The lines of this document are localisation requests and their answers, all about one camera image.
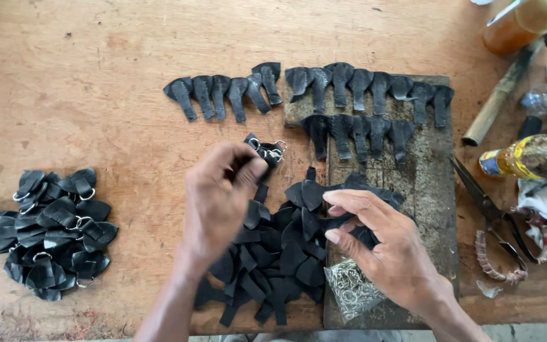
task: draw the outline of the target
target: wooden table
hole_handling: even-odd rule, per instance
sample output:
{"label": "wooden table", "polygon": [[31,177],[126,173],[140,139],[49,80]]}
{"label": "wooden table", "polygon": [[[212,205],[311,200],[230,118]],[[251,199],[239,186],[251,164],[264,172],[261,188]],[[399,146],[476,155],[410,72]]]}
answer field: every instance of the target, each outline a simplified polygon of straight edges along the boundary
{"label": "wooden table", "polygon": [[[97,198],[113,206],[110,221],[120,227],[106,272],[60,302],[41,301],[9,280],[0,255],[0,339],[132,336],[173,262],[184,174],[216,142],[254,132],[288,143],[286,162],[270,182],[266,205],[273,210],[309,165],[323,172],[303,132],[283,128],[281,106],[262,116],[247,105],[242,124],[233,117],[187,123],[161,91],[176,77],[246,76],[263,61],[283,67],[347,61],[391,73],[448,75],[456,89],[456,154],[468,167],[516,136],[523,118],[508,108],[481,147],[458,143],[509,64],[480,42],[479,28],[493,14],[488,7],[443,0],[225,3],[0,0],[0,206],[15,208],[11,195],[24,169],[69,174],[92,166]],[[515,203],[513,180],[479,180],[499,205]],[[494,300],[480,293],[475,280],[484,276],[472,245],[481,217],[461,186],[456,198],[461,305],[482,324],[547,322],[547,264],[532,267],[528,281]],[[322,326],[322,307],[307,298],[287,306],[287,327],[273,320],[259,326],[256,309],[254,302],[242,307],[225,329],[218,324],[222,305],[209,304],[194,314],[192,332]]]}

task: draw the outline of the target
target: plastic bag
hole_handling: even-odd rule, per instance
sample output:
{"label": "plastic bag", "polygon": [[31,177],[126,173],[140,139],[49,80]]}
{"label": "plastic bag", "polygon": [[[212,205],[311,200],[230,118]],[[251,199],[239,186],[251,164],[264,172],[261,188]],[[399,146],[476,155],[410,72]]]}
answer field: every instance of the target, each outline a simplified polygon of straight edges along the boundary
{"label": "plastic bag", "polygon": [[367,279],[353,259],[325,267],[324,273],[335,294],[344,324],[369,311],[386,298]]}

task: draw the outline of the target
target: pile of keychains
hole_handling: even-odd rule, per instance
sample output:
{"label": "pile of keychains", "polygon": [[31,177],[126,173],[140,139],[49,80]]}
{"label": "pile of keychains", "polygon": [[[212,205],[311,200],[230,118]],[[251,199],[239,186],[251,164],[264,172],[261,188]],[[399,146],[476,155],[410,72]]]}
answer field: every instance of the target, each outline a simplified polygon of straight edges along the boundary
{"label": "pile of keychains", "polygon": [[[282,161],[284,142],[260,142],[250,134],[245,142],[264,159]],[[277,164],[270,164],[270,171]],[[211,266],[210,273],[224,282],[224,289],[213,288],[208,279],[202,279],[194,307],[201,308],[207,301],[225,303],[219,321],[229,327],[239,307],[250,300],[262,303],[255,319],[264,323],[275,314],[278,325],[286,325],[285,304],[306,293],[314,302],[324,298],[323,262],[324,231],[338,228],[354,214],[324,218],[321,216],[323,194],[328,190],[369,190],[396,210],[403,202],[401,194],[367,184],[366,177],[352,172],[344,183],[323,186],[315,181],[315,168],[309,167],[306,179],[286,189],[288,201],[278,212],[271,214],[264,206],[269,189],[260,184],[253,200],[248,203],[244,224],[233,239],[231,247]],[[367,248],[379,241],[364,227],[354,229],[352,235]]]}
{"label": "pile of keychains", "polygon": [[47,301],[76,285],[88,287],[109,265],[102,252],[118,227],[105,222],[111,206],[93,199],[93,168],[65,178],[55,172],[25,171],[12,198],[19,211],[0,210],[0,253],[4,270]]}

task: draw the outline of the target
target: key ring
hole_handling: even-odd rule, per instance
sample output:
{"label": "key ring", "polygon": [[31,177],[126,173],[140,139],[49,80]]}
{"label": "key ring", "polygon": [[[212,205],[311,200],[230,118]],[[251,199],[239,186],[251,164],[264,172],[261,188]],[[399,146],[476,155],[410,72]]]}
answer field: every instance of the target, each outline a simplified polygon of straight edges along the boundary
{"label": "key ring", "polygon": [[33,256],[33,262],[37,259],[38,256],[48,256],[52,260],[52,255],[48,252],[39,252]]}

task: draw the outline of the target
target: bottle label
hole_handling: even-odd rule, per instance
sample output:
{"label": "bottle label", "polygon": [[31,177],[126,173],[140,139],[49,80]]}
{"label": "bottle label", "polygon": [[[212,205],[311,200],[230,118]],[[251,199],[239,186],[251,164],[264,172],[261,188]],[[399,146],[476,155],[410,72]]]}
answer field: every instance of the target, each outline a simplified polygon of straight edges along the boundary
{"label": "bottle label", "polygon": [[493,176],[501,175],[500,168],[497,166],[497,153],[499,153],[499,151],[500,150],[485,152],[478,159],[480,167],[485,174]]}
{"label": "bottle label", "polygon": [[531,178],[533,180],[542,180],[543,177],[538,176],[531,172],[520,160],[520,157],[523,155],[523,151],[525,149],[525,145],[529,140],[531,140],[533,136],[528,136],[521,140],[518,144],[516,144],[516,148],[514,148],[514,159],[516,161],[516,167],[519,168],[519,170],[523,173],[524,177],[521,178]]}

